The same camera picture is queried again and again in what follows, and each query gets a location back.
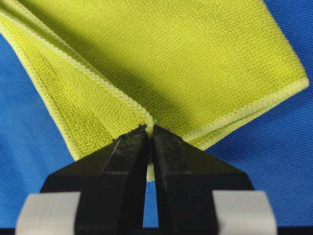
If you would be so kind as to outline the right gripper white-tipped right finger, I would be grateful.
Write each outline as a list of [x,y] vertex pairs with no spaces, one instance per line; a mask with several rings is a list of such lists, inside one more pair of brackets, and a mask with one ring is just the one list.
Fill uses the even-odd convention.
[[275,235],[264,191],[248,175],[154,127],[153,162],[159,226],[165,235]]

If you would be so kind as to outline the right gripper teal-padded left finger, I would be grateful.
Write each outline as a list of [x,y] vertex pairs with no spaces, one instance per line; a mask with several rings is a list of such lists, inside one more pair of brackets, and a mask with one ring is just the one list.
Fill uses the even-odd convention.
[[18,235],[129,235],[142,228],[149,140],[145,127],[50,174],[30,194]]

